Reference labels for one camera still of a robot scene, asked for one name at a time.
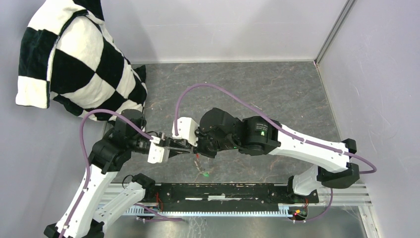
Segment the metal key holder red handle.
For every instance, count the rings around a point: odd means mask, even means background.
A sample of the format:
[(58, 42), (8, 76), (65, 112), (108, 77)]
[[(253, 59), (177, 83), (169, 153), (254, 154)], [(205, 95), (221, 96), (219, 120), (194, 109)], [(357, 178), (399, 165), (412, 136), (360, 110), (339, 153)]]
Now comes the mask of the metal key holder red handle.
[(193, 162), (194, 162), (194, 164), (195, 164), (195, 166), (196, 166), (196, 168), (197, 168), (197, 170), (198, 170), (199, 174), (202, 174), (203, 172), (206, 172), (206, 171), (205, 171), (205, 169), (202, 167), (202, 165), (201, 165), (201, 163), (200, 163), (200, 157), (199, 157), (199, 154), (196, 154), (196, 155), (195, 155), (195, 157), (194, 157), (194, 159), (193, 159)]

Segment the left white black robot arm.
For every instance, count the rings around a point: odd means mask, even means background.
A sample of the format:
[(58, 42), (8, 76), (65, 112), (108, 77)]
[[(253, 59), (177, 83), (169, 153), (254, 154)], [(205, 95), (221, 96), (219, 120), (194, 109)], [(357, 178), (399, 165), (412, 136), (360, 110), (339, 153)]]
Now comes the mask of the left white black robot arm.
[(195, 135), (180, 129), (171, 137), (152, 136), (142, 131), (144, 118), (138, 110), (128, 109), (121, 114), (107, 109), (92, 110), (92, 114), (99, 113), (115, 116), (115, 125), (93, 145), (90, 153), (83, 150), (84, 177), (62, 218), (45, 228), (44, 235), (49, 238), (102, 238), (136, 202), (154, 199), (153, 182), (144, 175), (137, 175), (116, 198), (99, 206), (106, 189), (133, 152), (147, 154), (149, 163), (161, 163), (170, 155), (190, 153), (197, 146)]

